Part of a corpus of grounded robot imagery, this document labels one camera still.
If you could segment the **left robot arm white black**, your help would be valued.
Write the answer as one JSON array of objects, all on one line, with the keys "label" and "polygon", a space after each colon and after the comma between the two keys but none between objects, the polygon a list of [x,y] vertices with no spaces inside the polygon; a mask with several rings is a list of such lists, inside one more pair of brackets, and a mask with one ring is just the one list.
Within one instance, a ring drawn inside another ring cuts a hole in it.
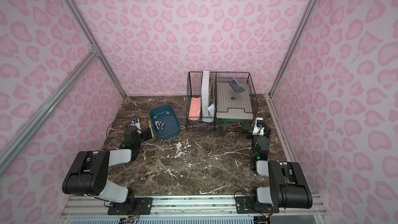
[{"label": "left robot arm white black", "polygon": [[138,118],[133,118],[124,131],[124,141],[118,149],[80,151],[62,184],[67,195],[94,197],[109,202],[111,207],[135,208],[133,190],[108,179],[108,169],[133,162],[140,154],[143,142],[153,138],[152,127],[142,129]]}]

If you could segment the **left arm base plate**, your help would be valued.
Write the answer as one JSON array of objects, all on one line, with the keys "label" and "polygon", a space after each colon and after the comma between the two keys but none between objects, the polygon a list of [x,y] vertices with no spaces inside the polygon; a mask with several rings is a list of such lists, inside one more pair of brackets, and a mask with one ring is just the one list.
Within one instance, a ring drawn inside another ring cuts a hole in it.
[{"label": "left arm base plate", "polygon": [[124,215],[134,216],[140,213],[141,215],[149,215],[152,208],[153,198],[138,197],[133,203],[111,203],[108,207],[108,215]]}]

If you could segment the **teal plastic storage box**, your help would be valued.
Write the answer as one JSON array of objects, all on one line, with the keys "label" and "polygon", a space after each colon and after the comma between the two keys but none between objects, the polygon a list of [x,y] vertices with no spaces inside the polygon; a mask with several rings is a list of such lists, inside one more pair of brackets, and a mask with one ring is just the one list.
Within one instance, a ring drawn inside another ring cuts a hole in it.
[{"label": "teal plastic storage box", "polygon": [[149,112],[151,125],[156,137],[167,140],[180,133],[180,121],[171,105],[162,105]]}]

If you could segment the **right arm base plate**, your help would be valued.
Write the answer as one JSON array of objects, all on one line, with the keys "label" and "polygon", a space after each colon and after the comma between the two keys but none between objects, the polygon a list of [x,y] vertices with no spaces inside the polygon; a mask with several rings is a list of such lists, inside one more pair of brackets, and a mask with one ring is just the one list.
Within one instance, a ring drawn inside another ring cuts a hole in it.
[{"label": "right arm base plate", "polygon": [[247,196],[235,196],[236,211],[238,214],[277,214],[279,208],[268,203],[257,203]]}]

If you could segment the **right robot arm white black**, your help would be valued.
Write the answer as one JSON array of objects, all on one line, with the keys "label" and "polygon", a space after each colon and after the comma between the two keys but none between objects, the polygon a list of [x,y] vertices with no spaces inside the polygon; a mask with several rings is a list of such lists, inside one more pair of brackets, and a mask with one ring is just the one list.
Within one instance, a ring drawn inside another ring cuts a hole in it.
[{"label": "right robot arm white black", "polygon": [[313,197],[299,163],[273,161],[271,151],[271,128],[263,118],[256,118],[251,131],[250,169],[257,175],[268,178],[269,185],[255,187],[251,201],[274,208],[310,209]]}]

